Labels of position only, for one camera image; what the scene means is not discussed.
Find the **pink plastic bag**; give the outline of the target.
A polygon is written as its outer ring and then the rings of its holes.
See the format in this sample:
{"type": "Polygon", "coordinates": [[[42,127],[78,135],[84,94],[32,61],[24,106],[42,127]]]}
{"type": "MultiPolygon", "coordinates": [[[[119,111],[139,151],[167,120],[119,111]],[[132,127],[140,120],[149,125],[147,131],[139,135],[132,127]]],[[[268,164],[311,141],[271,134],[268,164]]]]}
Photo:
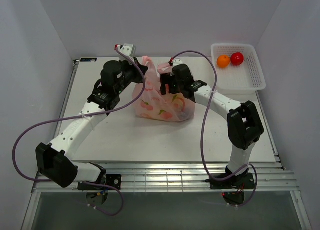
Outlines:
{"type": "Polygon", "coordinates": [[[195,115],[196,104],[186,99],[182,93],[161,94],[160,74],[171,74],[172,67],[168,63],[155,66],[148,56],[142,57],[142,65],[148,67],[145,77],[145,89],[140,98],[132,106],[135,115],[140,118],[164,121],[184,122],[195,115]]]}

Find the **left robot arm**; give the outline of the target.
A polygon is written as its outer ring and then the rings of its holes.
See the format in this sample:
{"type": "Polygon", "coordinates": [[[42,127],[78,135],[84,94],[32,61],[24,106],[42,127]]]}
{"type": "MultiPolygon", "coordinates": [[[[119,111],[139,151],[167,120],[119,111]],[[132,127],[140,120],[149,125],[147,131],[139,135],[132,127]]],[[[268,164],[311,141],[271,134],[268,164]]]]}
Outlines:
{"type": "Polygon", "coordinates": [[[73,162],[74,156],[94,128],[115,109],[120,94],[131,84],[140,84],[148,67],[137,59],[135,65],[126,60],[111,60],[104,64],[101,78],[79,113],[60,135],[48,144],[40,143],[35,150],[38,171],[62,188],[73,182],[88,182],[95,190],[106,185],[106,170],[95,163],[73,162]]]}

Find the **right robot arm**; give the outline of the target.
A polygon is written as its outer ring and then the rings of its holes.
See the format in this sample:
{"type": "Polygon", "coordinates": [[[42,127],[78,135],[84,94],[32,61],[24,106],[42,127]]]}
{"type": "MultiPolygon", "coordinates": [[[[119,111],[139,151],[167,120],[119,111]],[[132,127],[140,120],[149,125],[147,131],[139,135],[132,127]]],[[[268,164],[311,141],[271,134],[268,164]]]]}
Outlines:
{"type": "Polygon", "coordinates": [[[244,183],[243,174],[248,171],[254,146],[264,133],[264,127],[256,105],[252,101],[239,102],[215,92],[212,87],[194,77],[186,64],[173,67],[171,72],[160,71],[162,95],[181,93],[186,99],[206,107],[227,122],[228,138],[232,143],[230,160],[223,177],[209,174],[215,182],[224,182],[237,189],[244,183]]]}

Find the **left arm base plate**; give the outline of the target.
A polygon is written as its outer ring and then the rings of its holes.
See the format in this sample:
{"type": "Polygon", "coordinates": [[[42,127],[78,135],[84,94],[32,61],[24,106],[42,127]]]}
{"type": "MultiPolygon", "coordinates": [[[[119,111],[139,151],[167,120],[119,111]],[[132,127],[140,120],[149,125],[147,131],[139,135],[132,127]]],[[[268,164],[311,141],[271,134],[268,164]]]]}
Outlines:
{"type": "MultiPolygon", "coordinates": [[[[122,175],[121,174],[107,174],[102,178],[101,185],[108,185],[117,190],[121,190],[122,175]]],[[[85,183],[78,183],[77,189],[80,191],[102,191],[105,187],[93,186],[85,183]]]]}

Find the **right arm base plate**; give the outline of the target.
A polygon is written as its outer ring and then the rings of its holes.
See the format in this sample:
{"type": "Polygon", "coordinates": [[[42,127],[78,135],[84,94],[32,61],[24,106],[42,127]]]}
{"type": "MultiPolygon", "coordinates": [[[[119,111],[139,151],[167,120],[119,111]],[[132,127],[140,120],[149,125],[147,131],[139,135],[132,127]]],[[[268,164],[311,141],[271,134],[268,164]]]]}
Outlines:
{"type": "Polygon", "coordinates": [[[210,184],[212,190],[230,190],[230,189],[244,189],[253,190],[255,188],[255,180],[252,173],[243,173],[238,176],[233,176],[226,181],[216,181],[206,179],[206,183],[210,184]]]}

